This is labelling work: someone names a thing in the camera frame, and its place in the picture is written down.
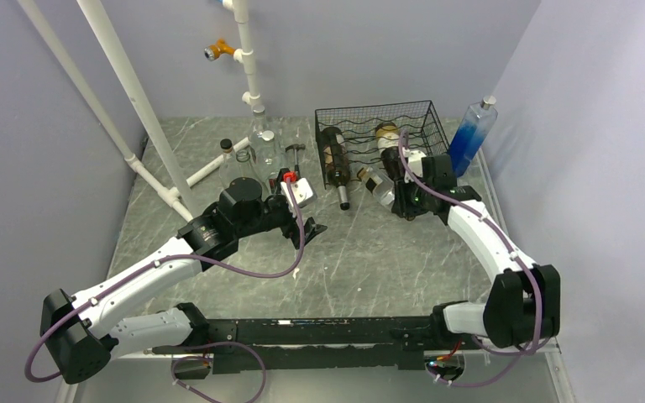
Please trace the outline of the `clear bottle black gold label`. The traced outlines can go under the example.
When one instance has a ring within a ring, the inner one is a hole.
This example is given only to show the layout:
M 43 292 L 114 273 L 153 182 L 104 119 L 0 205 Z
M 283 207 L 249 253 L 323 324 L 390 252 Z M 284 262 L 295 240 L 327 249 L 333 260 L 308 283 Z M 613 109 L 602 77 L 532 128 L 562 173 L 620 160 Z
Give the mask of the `clear bottle black gold label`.
M 256 174 L 251 160 L 249 149 L 241 149 L 235 155 L 236 158 L 236 178 L 255 179 Z

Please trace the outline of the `clear bottle red black label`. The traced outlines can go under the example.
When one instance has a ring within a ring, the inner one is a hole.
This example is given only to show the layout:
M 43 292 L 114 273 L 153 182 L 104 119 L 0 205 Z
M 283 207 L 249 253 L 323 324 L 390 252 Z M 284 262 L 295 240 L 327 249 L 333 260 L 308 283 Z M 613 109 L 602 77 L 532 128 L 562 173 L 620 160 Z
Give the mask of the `clear bottle red black label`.
M 232 181 L 240 177 L 236 152 L 231 139 L 222 139 L 219 143 L 222 150 L 222 163 L 218 167 L 219 179 L 223 188 L 228 188 Z

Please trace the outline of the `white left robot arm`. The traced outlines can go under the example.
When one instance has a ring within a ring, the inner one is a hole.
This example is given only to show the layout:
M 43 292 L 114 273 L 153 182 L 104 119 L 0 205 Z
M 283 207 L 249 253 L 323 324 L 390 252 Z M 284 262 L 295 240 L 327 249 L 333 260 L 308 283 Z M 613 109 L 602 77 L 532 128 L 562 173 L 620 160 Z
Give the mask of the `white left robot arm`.
M 192 303 L 181 303 L 158 314 L 131 317 L 134 308 L 163 290 L 218 266 L 260 279 L 291 273 L 302 260 L 304 248 L 326 226 L 303 218 L 302 207 L 317 198 L 312 185 L 291 171 L 282 171 L 274 191 L 263 195 L 261 184 L 249 177 L 230 182 L 199 216 L 190 220 L 151 255 L 114 277 L 69 294 L 62 289 L 43 301 L 40 339 L 29 353 L 26 378 L 39 383 L 32 365 L 46 347 L 57 372 L 68 385 L 91 378 L 110 361 L 146 348 L 176 346 L 188 353 L 201 350 L 208 323 Z M 296 258 L 290 269 L 258 273 L 226 263 L 239 241 L 280 229 L 291 241 Z

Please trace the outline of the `clear glass bottle silver cap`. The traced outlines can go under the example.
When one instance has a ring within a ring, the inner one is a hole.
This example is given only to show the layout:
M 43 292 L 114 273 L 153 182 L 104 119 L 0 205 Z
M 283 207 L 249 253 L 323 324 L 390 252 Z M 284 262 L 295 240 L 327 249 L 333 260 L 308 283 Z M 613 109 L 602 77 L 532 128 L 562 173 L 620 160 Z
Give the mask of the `clear glass bottle silver cap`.
M 287 167 L 286 153 L 281 148 L 280 141 L 272 130 L 264 130 L 257 138 L 256 170 L 259 178 L 272 191 L 278 181 L 281 169 Z

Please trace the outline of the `clear bottle black gold cap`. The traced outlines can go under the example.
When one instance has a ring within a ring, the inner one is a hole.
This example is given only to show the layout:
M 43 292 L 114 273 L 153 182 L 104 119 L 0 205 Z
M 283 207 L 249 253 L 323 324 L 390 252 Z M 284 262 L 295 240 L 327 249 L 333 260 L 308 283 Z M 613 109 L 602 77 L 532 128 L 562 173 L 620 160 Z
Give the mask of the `clear bottle black gold cap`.
M 388 211 L 392 209 L 395 201 L 395 185 L 383 171 L 363 165 L 356 176 L 381 206 Z

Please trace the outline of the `clear round glass bottle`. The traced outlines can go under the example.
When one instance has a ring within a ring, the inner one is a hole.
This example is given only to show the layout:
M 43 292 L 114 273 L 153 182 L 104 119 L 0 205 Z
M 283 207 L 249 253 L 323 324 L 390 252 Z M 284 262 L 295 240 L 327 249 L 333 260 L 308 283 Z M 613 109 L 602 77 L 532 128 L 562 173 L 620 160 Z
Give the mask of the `clear round glass bottle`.
M 269 130 L 269 122 L 263 105 L 253 106 L 252 113 L 253 121 L 251 133 L 249 134 L 249 147 L 257 154 L 266 146 L 266 132 Z

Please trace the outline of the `blue square glass bottle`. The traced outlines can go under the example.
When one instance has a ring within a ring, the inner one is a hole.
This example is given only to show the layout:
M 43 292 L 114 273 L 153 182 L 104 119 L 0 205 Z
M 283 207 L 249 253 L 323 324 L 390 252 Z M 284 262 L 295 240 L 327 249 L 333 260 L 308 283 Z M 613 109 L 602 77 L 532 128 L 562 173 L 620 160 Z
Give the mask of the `blue square glass bottle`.
M 496 98 L 492 95 L 468 106 L 448 148 L 457 178 L 469 168 L 497 118 Z

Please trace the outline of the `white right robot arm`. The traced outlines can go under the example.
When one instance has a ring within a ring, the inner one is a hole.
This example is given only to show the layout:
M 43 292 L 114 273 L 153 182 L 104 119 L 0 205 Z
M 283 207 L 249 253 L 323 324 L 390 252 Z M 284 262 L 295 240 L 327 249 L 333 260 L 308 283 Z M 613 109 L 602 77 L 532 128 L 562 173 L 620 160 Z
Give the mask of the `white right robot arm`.
M 410 187 L 405 202 L 431 212 L 460 236 L 491 282 L 484 303 L 435 306 L 429 337 L 450 348 L 463 335 L 488 339 L 498 348 L 534 351 L 560 330 L 560 275 L 522 252 L 493 219 L 472 186 L 458 185 L 445 154 L 426 156 L 403 149 L 396 164 Z

